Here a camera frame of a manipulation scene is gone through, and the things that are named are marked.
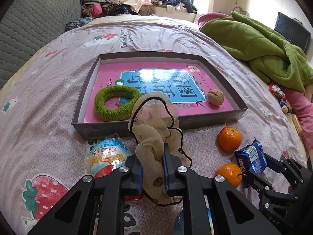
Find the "orange mandarin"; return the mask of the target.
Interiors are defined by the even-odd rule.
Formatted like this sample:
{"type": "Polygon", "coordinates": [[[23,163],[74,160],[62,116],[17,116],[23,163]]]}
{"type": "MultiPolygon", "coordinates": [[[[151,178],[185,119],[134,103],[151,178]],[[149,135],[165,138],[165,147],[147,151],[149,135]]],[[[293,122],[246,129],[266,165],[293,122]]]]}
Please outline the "orange mandarin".
{"type": "Polygon", "coordinates": [[[226,152],[234,152],[240,147],[241,140],[241,133],[233,127],[224,127],[218,134],[218,144],[226,152]]]}
{"type": "Polygon", "coordinates": [[[231,185],[237,188],[241,184],[244,175],[236,164],[227,163],[216,170],[215,176],[223,176],[231,185]]]}

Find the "red wrapped candy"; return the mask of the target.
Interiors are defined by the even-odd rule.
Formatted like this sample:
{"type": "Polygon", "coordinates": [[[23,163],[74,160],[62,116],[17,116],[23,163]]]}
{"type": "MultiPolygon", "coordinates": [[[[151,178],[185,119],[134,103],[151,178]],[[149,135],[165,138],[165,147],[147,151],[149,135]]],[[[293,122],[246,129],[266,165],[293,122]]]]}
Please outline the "red wrapped candy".
{"type": "Polygon", "coordinates": [[[270,84],[268,89],[276,98],[286,101],[286,95],[278,85],[270,84]]]}

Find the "pink pillow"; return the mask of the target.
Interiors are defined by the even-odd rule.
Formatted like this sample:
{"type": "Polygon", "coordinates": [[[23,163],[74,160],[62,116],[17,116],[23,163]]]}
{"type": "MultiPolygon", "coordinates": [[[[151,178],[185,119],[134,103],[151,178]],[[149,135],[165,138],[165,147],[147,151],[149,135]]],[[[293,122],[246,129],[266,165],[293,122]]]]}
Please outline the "pink pillow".
{"type": "Polygon", "coordinates": [[[200,17],[196,21],[196,24],[198,25],[198,29],[200,30],[205,23],[219,18],[230,18],[230,16],[220,12],[209,12],[200,15],[200,17]]]}

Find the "beige sheer scrunchie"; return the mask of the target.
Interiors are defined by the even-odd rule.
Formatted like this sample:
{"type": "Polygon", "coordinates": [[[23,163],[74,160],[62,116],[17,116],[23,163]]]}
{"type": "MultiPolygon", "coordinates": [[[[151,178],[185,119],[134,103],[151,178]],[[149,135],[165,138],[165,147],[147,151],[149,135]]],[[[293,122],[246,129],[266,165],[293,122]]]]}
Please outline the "beige sheer scrunchie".
{"type": "Polygon", "coordinates": [[[165,192],[165,172],[162,156],[165,144],[171,155],[182,165],[190,168],[192,158],[183,144],[179,112],[169,98],[158,92],[139,98],[132,111],[128,129],[136,139],[135,154],[143,167],[143,191],[156,206],[176,205],[179,196],[168,196],[165,192]]]}

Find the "green fleece blanket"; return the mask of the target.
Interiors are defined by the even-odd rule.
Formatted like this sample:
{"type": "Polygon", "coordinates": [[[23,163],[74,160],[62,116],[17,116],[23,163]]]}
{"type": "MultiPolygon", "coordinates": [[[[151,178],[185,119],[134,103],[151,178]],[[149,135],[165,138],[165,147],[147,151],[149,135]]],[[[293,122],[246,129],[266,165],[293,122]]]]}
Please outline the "green fleece blanket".
{"type": "Polygon", "coordinates": [[[232,11],[229,17],[209,20],[200,31],[235,59],[247,61],[267,84],[274,81],[303,93],[312,83],[312,67],[305,52],[254,19],[232,11]]]}

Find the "pink patterned bed sheet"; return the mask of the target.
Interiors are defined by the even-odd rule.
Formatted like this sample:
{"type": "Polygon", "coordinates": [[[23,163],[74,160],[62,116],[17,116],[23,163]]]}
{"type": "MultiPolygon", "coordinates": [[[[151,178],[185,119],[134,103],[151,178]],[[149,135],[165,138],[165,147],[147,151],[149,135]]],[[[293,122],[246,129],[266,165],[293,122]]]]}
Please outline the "pink patterned bed sheet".
{"type": "Polygon", "coordinates": [[[282,152],[306,164],[303,143],[265,83],[215,41],[184,23],[161,18],[98,20],[43,47],[1,91],[1,213],[16,234],[26,234],[42,213],[24,200],[31,183],[48,178],[70,189],[85,173],[92,144],[72,126],[90,67],[100,54],[155,51],[206,58],[235,88],[248,109],[232,127],[242,144],[254,139],[275,158],[282,152]]]}

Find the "red King Egg toy pack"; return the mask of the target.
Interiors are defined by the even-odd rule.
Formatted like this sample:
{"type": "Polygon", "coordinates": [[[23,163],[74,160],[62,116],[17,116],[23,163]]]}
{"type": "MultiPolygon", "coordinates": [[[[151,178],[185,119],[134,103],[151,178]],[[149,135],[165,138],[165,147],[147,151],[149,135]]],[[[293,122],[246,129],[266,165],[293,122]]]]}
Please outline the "red King Egg toy pack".
{"type": "Polygon", "coordinates": [[[144,196],[143,167],[119,135],[92,139],[89,143],[91,146],[85,157],[85,173],[95,179],[119,177],[121,188],[126,190],[125,203],[135,204],[141,201],[144,196]]]}

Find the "blue snack packet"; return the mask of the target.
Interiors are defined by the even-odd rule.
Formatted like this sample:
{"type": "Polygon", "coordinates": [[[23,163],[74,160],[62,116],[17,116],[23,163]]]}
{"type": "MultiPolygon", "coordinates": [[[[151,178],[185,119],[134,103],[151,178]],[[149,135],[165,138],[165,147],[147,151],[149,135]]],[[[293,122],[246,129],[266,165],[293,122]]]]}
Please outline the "blue snack packet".
{"type": "Polygon", "coordinates": [[[262,145],[256,138],[251,144],[236,150],[234,154],[242,173],[252,170],[261,175],[267,167],[262,145]]]}

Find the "clothes pile on windowsill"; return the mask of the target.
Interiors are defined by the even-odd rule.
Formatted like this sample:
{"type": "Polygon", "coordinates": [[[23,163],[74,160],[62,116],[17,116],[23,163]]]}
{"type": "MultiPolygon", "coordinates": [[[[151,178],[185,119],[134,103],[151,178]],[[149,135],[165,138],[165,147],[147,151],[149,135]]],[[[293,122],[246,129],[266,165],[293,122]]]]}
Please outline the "clothes pile on windowsill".
{"type": "Polygon", "coordinates": [[[197,13],[196,7],[190,0],[147,0],[147,5],[164,7],[169,11],[186,11],[187,13],[197,13]]]}

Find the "grey shallow cardboard box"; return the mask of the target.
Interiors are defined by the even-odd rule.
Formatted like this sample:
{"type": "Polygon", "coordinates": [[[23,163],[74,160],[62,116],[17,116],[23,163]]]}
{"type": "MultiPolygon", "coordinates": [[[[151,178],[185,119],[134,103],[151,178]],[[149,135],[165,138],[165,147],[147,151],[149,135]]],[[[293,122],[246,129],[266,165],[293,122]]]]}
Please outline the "grey shallow cardboard box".
{"type": "Polygon", "coordinates": [[[131,136],[139,124],[165,132],[237,121],[247,106],[199,55],[116,52],[99,55],[83,84],[72,125],[83,139],[131,136]]]}

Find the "dark patterned cloth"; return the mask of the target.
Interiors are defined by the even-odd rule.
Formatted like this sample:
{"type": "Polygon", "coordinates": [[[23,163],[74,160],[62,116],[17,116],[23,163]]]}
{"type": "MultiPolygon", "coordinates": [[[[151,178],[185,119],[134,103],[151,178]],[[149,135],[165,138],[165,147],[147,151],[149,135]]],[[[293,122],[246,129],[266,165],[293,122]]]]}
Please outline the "dark patterned cloth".
{"type": "Polygon", "coordinates": [[[82,26],[84,26],[84,25],[86,25],[92,21],[93,21],[93,17],[91,17],[91,16],[86,17],[86,18],[76,19],[76,20],[66,24],[65,32],[71,31],[71,30],[79,28],[79,27],[82,27],[82,26]]]}

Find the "grey quilted headboard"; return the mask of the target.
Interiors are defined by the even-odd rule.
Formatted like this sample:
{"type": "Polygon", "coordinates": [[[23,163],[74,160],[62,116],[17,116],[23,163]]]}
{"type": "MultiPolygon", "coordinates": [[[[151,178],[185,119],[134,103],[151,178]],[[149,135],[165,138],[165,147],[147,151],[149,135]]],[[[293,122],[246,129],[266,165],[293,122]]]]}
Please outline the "grey quilted headboard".
{"type": "Polygon", "coordinates": [[[15,0],[1,20],[1,86],[81,17],[81,0],[15,0]]]}

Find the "black monitor screen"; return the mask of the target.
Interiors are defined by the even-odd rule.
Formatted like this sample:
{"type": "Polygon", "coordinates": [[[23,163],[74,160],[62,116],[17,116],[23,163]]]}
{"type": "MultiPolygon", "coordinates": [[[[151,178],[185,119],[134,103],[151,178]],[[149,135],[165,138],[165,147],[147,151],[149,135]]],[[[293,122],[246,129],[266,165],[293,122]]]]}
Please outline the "black monitor screen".
{"type": "Polygon", "coordinates": [[[274,30],[285,37],[290,43],[307,52],[311,33],[297,20],[278,12],[274,30]]]}

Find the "walnut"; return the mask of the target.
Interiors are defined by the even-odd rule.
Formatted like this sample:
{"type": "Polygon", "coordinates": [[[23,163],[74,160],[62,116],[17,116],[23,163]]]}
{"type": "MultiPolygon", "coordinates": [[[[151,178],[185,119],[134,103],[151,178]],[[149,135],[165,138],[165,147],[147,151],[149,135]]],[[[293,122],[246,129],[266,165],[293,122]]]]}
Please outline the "walnut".
{"type": "Polygon", "coordinates": [[[212,105],[220,106],[224,101],[224,93],[219,89],[212,89],[207,93],[207,99],[212,105]]]}

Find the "clothes pile beside headboard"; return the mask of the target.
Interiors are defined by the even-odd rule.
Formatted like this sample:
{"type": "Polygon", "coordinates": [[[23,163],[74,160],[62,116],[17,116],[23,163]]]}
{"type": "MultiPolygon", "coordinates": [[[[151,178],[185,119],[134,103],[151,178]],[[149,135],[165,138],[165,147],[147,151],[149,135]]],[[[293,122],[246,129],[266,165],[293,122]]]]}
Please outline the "clothes pile beside headboard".
{"type": "Polygon", "coordinates": [[[93,19],[124,14],[138,15],[135,9],[120,0],[81,0],[82,18],[93,19]]]}

